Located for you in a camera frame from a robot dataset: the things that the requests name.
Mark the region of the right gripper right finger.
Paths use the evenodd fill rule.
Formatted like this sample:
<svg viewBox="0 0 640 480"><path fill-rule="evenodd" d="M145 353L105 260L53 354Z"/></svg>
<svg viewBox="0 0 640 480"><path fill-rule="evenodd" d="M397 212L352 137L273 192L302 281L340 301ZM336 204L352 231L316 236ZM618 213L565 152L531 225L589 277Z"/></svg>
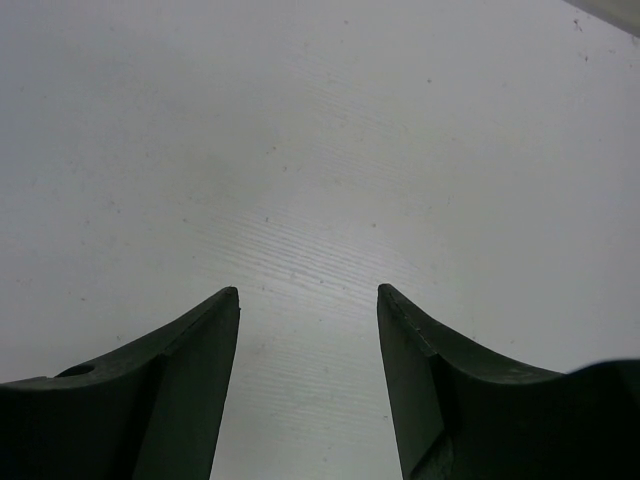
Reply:
<svg viewBox="0 0 640 480"><path fill-rule="evenodd" d="M564 374L494 352L389 284L377 318L406 479L635 479L639 364Z"/></svg>

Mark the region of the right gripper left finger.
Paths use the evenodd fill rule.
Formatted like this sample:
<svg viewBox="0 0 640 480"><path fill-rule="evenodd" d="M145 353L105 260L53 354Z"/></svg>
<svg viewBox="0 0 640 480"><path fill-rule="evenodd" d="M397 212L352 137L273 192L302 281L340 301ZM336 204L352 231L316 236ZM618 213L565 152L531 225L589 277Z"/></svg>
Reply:
<svg viewBox="0 0 640 480"><path fill-rule="evenodd" d="M2 384L2 478L209 478L239 320L226 287L54 377Z"/></svg>

